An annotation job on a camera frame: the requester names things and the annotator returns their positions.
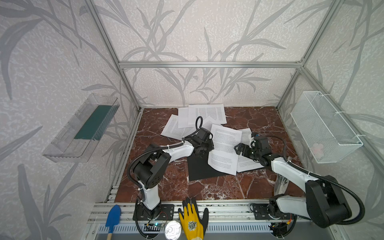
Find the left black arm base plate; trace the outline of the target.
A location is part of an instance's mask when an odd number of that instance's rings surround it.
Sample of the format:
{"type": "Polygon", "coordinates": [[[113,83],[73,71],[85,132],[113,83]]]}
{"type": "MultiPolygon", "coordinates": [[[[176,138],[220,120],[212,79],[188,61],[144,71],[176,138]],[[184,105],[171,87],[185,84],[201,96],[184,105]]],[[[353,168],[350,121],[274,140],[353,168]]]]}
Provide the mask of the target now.
{"type": "Polygon", "coordinates": [[[139,204],[135,207],[133,220],[137,221],[172,221],[174,217],[175,205],[160,204],[153,210],[149,210],[144,204],[139,204]]]}

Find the printed paper sheet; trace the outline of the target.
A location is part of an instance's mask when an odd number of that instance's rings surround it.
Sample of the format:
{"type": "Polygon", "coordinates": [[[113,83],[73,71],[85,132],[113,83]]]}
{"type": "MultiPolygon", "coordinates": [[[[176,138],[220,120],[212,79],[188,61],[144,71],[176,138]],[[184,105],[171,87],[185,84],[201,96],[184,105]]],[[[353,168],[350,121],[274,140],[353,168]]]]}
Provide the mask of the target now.
{"type": "Polygon", "coordinates": [[[229,174],[237,174],[239,155],[235,146],[241,142],[242,132],[219,125],[212,125],[214,149],[209,152],[208,165],[214,170],[229,174]]]}
{"type": "MultiPolygon", "coordinates": [[[[242,129],[240,130],[242,132],[242,138],[241,138],[241,143],[245,145],[250,144],[250,139],[251,139],[251,134],[252,131],[251,129],[242,129]]],[[[246,172],[246,171],[252,171],[252,170],[257,170],[261,169],[263,166],[260,163],[257,163],[253,161],[252,159],[246,158],[242,155],[239,155],[238,158],[238,166],[237,166],[237,172],[246,172]]]]}

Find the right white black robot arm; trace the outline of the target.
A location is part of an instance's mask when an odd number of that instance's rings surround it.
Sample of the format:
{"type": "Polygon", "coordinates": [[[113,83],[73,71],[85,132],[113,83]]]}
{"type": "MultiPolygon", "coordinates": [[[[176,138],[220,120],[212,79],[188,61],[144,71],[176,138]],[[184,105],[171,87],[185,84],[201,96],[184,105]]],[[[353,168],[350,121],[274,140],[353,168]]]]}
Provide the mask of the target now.
{"type": "Polygon", "coordinates": [[[292,214],[310,219],[318,227],[352,225],[360,222],[366,213],[357,194],[328,175],[320,176],[288,160],[287,148],[281,155],[273,153],[269,136],[252,133],[249,144],[239,143],[236,154],[261,164],[265,169],[295,184],[305,196],[278,194],[269,199],[268,213],[274,219],[292,214]]]}

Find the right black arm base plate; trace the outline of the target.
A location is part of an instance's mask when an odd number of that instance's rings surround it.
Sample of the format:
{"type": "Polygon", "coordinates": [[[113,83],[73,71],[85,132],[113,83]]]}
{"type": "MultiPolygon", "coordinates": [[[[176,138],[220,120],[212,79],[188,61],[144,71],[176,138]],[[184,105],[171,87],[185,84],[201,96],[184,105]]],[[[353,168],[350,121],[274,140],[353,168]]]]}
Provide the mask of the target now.
{"type": "Polygon", "coordinates": [[[291,219],[290,214],[283,214],[283,213],[271,214],[269,212],[269,204],[251,203],[249,208],[250,208],[250,211],[253,213],[255,220],[287,222],[288,220],[291,219]]]}

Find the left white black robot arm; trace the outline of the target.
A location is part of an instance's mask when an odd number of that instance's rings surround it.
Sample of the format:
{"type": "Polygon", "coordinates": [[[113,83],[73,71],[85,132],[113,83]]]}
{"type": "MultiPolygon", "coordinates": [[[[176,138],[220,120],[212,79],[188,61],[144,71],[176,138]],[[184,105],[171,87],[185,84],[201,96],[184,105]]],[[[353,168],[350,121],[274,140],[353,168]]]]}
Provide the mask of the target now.
{"type": "Polygon", "coordinates": [[[214,149],[213,134],[203,127],[203,122],[203,117],[197,117],[196,129],[182,137],[181,142],[167,146],[150,144],[144,153],[130,163],[127,177],[141,193],[135,203],[133,220],[153,220],[161,214],[158,184],[171,162],[190,156],[203,158],[214,149]]]}

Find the printed paper top back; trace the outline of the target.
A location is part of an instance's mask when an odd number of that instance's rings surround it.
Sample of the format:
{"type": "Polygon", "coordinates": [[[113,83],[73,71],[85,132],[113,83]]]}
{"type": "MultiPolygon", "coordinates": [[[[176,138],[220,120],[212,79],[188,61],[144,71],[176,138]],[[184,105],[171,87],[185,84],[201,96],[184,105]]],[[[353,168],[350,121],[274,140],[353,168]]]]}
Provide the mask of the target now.
{"type": "Polygon", "coordinates": [[[197,117],[203,119],[211,117],[216,124],[226,124],[226,114],[223,104],[218,105],[189,105],[188,107],[188,123],[194,124],[197,117]]]}

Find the black folder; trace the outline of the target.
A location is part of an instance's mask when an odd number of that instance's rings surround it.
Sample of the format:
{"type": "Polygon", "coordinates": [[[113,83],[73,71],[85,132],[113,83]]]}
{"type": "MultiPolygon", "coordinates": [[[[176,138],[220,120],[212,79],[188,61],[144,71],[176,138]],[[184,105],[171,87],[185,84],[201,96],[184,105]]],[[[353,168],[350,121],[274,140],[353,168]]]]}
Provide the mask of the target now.
{"type": "Polygon", "coordinates": [[[204,154],[201,157],[197,155],[187,157],[190,181],[203,180],[228,175],[225,173],[218,172],[214,170],[211,166],[209,166],[208,156],[209,153],[204,154]]]}

